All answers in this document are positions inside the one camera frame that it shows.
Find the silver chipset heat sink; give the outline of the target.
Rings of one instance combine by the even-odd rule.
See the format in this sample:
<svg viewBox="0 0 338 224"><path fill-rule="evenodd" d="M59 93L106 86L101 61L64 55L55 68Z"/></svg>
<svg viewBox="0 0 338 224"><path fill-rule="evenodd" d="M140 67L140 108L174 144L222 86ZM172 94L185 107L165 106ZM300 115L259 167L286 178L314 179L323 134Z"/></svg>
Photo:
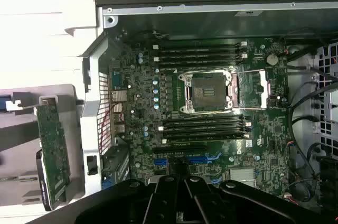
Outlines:
<svg viewBox="0 0 338 224"><path fill-rule="evenodd" d="M251 187L256 186L256 178L253 168L230 169L230 179Z"/></svg>

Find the blue expansion slot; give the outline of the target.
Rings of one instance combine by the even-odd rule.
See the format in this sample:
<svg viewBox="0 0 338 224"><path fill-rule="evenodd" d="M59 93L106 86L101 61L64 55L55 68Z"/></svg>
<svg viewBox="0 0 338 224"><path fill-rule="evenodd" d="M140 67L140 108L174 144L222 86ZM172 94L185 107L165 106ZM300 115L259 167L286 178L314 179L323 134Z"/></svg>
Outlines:
<svg viewBox="0 0 338 224"><path fill-rule="evenodd" d="M191 164L210 164L212 160L208 159L206 156L188 156L185 158ZM167 165L168 160L165 158L157 158L154 160L154 165L163 166Z"/></svg>

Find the black RAM slot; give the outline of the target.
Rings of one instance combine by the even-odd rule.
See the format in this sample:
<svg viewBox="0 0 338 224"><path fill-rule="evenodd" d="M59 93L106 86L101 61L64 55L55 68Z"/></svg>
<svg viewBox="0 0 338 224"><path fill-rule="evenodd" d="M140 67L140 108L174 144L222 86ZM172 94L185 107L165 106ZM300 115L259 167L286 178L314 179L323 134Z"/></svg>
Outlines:
<svg viewBox="0 0 338 224"><path fill-rule="evenodd" d="M154 44L152 45L153 50L160 50L160 49L185 49L185 48L202 48L202 49L209 49L209 48L225 48L225 47L235 47L235 48L240 48L248 46L247 41L239 42L239 43L233 43L233 44L190 44L190 45L159 45L159 44Z"/></svg>
<svg viewBox="0 0 338 224"><path fill-rule="evenodd" d="M207 131L220 131L220 130L244 130L247 127L250 127L252 123L236 123L236 124L217 124L217 125L192 125L192 126L159 126L159 132L182 132L185 130L189 131L198 131L198 130L207 130Z"/></svg>
<svg viewBox="0 0 338 224"><path fill-rule="evenodd" d="M212 67L212 66L236 66L242 61L188 61L188 62L161 62L158 65L161 68L184 68L184 67Z"/></svg>
<svg viewBox="0 0 338 224"><path fill-rule="evenodd" d="M205 124L205 123L236 123L243 122L242 118L220 117L220 118L198 118L198 119L177 119L164 121L163 125L179 125L179 124Z"/></svg>
<svg viewBox="0 0 338 224"><path fill-rule="evenodd" d="M190 137L190 136L217 136L217 135L242 135L241 131L219 130L219 131L197 131L197 132L164 132L165 137Z"/></svg>
<svg viewBox="0 0 338 224"><path fill-rule="evenodd" d="M226 48L226 49L187 49L187 50L162 50L158 51L158 54L173 54L173 53L239 53L241 49L233 49L233 48Z"/></svg>
<svg viewBox="0 0 338 224"><path fill-rule="evenodd" d="M190 55L179 55L179 54L174 54L174 55L167 55L167 56L162 56L162 57L153 57L154 62L160 62L160 61L165 61L165 60L174 60L174 59L210 59L210 60L216 60L219 58L230 58L230 59L246 59L248 57L247 53L241 53L241 54L190 54Z"/></svg>

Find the black power connector bundle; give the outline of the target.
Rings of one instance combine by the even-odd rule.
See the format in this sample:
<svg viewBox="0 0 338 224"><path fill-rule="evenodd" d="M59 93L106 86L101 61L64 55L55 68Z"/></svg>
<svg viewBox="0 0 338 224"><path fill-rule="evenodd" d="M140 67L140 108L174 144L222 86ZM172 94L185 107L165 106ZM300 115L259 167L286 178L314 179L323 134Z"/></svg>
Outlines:
<svg viewBox="0 0 338 224"><path fill-rule="evenodd" d="M338 207L338 160L324 157L320 161L320 179L321 204Z"/></svg>

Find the grey parts rack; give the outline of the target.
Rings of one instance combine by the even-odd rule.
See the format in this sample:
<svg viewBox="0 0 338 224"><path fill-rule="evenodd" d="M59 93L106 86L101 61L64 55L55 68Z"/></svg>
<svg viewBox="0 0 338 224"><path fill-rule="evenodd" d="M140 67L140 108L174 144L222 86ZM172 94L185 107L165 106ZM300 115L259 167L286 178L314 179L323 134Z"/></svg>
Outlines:
<svg viewBox="0 0 338 224"><path fill-rule="evenodd" d="M37 104L41 97L56 100L70 163L70 185L61 204L84 196L83 155L74 86L0 89L0 97L20 99L25 105ZM45 214L37 183L35 155L39 149L37 121L32 110L0 111L0 218Z"/></svg>

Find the green motherboard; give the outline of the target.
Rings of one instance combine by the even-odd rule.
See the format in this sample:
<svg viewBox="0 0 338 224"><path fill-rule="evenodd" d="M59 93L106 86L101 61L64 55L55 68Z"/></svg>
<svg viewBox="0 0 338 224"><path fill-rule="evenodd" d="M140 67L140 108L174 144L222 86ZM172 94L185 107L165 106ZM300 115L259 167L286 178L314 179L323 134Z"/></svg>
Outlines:
<svg viewBox="0 0 338 224"><path fill-rule="evenodd" d="M190 44L233 44L247 41L248 46L235 48L241 49L239 53L173 53L158 54L160 50L153 50L152 45L190 45ZM246 59L219 58L216 60L202 59L174 59L154 62L153 57L162 57L174 54L241 54L247 53ZM266 62L269 54L278 56L278 63L270 66ZM230 169L253 168L256 178L254 188L279 195L289 179L286 165L285 148L289 140L288 129L288 79L286 68L287 50L272 38L253 39L199 39L199 40L160 40L160 41L135 41L127 42L120 54L112 57L109 65L109 97L110 114L105 122L112 127L112 136L116 142L127 144L130 157L131 177L149 181L155 175L166 175L167 165L156 166L157 158L183 158L188 156L206 156L212 160L210 164L191 164L192 175L203 177L207 182L219 186L221 182L230 180ZM242 61L236 66L212 67L184 67L161 68L161 62L188 62L188 61ZM235 67L244 67L246 70L265 69L266 79L270 84L267 108L265 110L232 109L230 112L209 115L189 115L179 111L183 104L183 82L178 76L187 71L213 70L224 68L230 73ZM123 115L119 120L114 120L112 108L119 102L111 101L111 73L123 73L127 101L124 105ZM165 137L164 132L159 132L159 126L164 121L177 119L198 118L242 118L243 123L252 125L244 130L242 135L217 135L217 136L190 136L190 137ZM115 134L114 124L125 124L125 132ZM205 123L205 124L179 124L171 126L192 125L217 125L236 123ZM155 147L167 146L205 145L207 149L201 152L154 154Z"/></svg>

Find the CPU socket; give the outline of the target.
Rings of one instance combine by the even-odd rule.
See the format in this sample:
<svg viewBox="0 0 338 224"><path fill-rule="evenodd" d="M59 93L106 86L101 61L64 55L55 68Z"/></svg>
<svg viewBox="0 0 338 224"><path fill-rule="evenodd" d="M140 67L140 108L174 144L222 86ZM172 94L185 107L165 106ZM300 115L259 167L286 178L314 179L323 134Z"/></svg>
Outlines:
<svg viewBox="0 0 338 224"><path fill-rule="evenodd" d="M187 71L178 76L183 82L183 104L179 111L189 115L209 115L232 111L228 94L231 73L224 69Z"/></svg>

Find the metal socket cover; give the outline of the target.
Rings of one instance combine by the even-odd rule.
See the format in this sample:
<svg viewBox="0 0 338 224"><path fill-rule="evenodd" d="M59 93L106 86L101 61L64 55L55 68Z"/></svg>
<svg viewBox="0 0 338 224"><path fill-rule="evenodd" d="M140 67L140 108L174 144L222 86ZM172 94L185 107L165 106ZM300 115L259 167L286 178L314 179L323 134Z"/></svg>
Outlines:
<svg viewBox="0 0 338 224"><path fill-rule="evenodd" d="M270 92L266 71L230 74L228 107L233 109L265 110Z"/></svg>

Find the teal port block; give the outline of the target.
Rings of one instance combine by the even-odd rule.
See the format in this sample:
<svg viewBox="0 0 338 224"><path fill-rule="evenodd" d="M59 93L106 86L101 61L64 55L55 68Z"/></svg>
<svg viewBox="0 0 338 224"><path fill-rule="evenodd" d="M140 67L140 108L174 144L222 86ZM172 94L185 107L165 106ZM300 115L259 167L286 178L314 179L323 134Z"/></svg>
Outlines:
<svg viewBox="0 0 338 224"><path fill-rule="evenodd" d="M111 73L111 86L113 90L124 90L126 88L122 72L113 71Z"/></svg>

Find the thin metal locking lever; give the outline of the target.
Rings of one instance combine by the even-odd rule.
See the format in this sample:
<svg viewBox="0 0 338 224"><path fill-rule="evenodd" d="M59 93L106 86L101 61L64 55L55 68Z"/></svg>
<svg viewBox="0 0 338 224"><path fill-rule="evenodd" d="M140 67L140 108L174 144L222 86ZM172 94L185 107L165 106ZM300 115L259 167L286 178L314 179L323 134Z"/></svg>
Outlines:
<svg viewBox="0 0 338 224"><path fill-rule="evenodd" d="M231 74L256 73L256 72L261 72L261 71L265 71L265 69L252 69L252 70L246 70L244 67L235 67L235 68L231 71Z"/></svg>

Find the silver perforated disk bay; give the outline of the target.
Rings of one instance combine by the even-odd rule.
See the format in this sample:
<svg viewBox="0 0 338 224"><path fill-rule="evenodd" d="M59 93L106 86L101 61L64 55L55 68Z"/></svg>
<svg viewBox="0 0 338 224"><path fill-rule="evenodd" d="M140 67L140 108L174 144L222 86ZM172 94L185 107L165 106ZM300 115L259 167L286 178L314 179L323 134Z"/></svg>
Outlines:
<svg viewBox="0 0 338 224"><path fill-rule="evenodd" d="M318 68L338 78L338 42L318 50ZM338 160L338 88L320 94L320 137L321 143Z"/></svg>

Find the silver coin battery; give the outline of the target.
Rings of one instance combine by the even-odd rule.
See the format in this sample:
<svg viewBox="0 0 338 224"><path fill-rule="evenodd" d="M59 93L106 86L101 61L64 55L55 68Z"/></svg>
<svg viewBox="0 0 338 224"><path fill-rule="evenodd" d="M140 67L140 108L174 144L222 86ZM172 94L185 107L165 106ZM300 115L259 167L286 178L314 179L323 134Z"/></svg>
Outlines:
<svg viewBox="0 0 338 224"><path fill-rule="evenodd" d="M266 62L270 66L275 66L278 63L278 61L279 61L278 56L275 55L274 53L269 54L266 58Z"/></svg>

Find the open black PC case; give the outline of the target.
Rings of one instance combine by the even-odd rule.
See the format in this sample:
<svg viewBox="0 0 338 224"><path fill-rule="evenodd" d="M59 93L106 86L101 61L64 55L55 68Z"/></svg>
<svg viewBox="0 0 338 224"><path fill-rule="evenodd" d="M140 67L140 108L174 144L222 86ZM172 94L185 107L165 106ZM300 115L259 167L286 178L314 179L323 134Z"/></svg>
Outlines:
<svg viewBox="0 0 338 224"><path fill-rule="evenodd" d="M90 44L82 55L80 119L86 194L132 178L127 144L116 142L105 122L109 65L127 42L272 38L287 50L289 101L289 179L275 196L338 210L322 205L320 192L320 161L333 158L321 143L320 94L337 89L338 78L322 72L316 61L319 48L338 42L338 1L73 0L64 29L75 37L87 32Z"/></svg>

